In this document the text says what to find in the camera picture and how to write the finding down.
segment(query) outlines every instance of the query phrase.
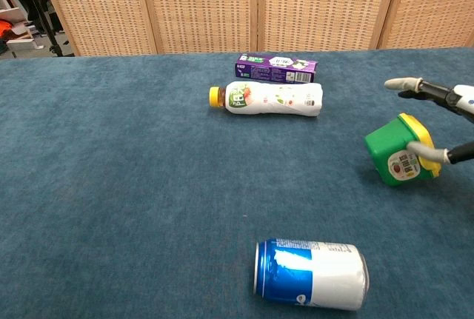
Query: barcode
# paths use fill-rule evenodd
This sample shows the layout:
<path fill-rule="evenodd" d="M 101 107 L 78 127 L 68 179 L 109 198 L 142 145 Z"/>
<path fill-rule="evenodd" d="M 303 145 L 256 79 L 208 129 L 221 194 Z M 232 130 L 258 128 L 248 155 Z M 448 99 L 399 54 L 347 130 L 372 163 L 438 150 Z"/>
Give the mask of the barcode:
<path fill-rule="evenodd" d="M 309 73 L 296 73 L 295 82 L 310 82 L 311 81 L 311 74 Z"/>

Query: yellow lid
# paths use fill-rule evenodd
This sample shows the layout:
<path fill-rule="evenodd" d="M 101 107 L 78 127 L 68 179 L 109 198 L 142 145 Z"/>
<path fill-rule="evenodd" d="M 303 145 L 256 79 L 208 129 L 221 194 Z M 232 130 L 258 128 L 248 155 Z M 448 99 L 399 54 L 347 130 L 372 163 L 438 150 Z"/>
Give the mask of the yellow lid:
<path fill-rule="evenodd" d="M 405 124 L 416 134 L 418 140 L 423 145 L 431 147 L 432 149 L 435 148 L 430 133 L 428 132 L 427 128 L 425 128 L 424 125 L 419 122 L 418 119 L 406 113 L 400 114 L 400 117 L 403 119 Z M 418 159 L 420 160 L 420 164 L 423 166 L 423 168 L 431 171 L 434 177 L 439 176 L 439 172 L 441 171 L 441 164 L 439 164 L 438 162 L 427 160 L 426 158 L 421 158 L 420 156 L 418 157 Z"/>
<path fill-rule="evenodd" d="M 211 87 L 209 89 L 209 105 L 211 107 L 219 107 L 218 95 L 219 87 Z"/>

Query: yellow bottle cap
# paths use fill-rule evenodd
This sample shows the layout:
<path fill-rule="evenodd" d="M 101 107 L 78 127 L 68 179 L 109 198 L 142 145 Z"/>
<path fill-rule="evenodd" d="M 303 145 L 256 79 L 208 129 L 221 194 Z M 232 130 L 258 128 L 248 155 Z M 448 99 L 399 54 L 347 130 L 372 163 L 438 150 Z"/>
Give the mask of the yellow bottle cap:
<path fill-rule="evenodd" d="M 219 87 L 211 87 L 209 89 L 209 105 L 211 107 L 219 107 Z"/>

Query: floor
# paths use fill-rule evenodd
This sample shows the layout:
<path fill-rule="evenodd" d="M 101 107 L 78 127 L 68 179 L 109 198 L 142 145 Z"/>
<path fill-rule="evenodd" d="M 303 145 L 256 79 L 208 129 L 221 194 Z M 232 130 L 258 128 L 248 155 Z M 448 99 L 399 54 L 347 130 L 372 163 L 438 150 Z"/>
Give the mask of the floor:
<path fill-rule="evenodd" d="M 64 45 L 67 40 L 66 34 L 57 33 L 56 40 L 58 41 L 63 55 L 71 54 L 73 52 L 70 44 Z M 42 49 L 16 51 L 16 58 L 47 58 L 56 56 L 56 54 L 50 52 L 51 43 L 47 36 L 36 36 L 35 41 L 37 45 L 44 45 L 44 47 Z M 0 54 L 0 60 L 7 58 L 14 58 L 10 50 L 6 50 Z"/>

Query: green container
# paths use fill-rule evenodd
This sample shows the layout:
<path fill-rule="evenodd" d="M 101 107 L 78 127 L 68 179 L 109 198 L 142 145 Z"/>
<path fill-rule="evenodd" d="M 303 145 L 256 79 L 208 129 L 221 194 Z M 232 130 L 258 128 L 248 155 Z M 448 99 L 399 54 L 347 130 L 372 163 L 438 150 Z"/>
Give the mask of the green container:
<path fill-rule="evenodd" d="M 415 117 L 405 113 L 365 137 L 375 168 L 386 184 L 396 186 L 439 176 L 440 164 L 407 150 L 411 141 L 434 147 L 428 130 Z"/>

